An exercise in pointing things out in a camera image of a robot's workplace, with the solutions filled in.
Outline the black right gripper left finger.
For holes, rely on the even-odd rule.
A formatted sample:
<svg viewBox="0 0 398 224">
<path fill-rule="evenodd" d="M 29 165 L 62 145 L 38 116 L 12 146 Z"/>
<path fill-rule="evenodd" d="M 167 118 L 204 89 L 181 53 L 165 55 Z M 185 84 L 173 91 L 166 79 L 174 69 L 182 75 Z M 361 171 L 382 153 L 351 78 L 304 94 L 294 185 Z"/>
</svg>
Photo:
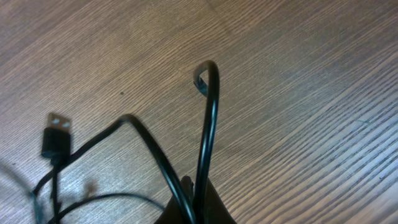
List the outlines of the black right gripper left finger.
<svg viewBox="0 0 398 224">
<path fill-rule="evenodd" d="M 182 177 L 180 184 L 190 204 L 193 202 L 193 182 L 189 176 Z M 172 196 L 155 224 L 184 224 L 180 209 L 175 197 Z"/>
</svg>

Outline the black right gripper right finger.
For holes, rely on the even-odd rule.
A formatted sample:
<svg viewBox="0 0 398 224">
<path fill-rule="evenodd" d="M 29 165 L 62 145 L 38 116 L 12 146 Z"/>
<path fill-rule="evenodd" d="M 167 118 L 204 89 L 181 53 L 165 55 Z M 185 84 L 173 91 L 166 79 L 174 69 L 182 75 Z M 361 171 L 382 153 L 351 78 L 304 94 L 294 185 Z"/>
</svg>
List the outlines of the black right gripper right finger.
<svg viewBox="0 0 398 224">
<path fill-rule="evenodd" d="M 198 222 L 203 224 L 236 224 L 210 179 L 198 184 Z"/>
</svg>

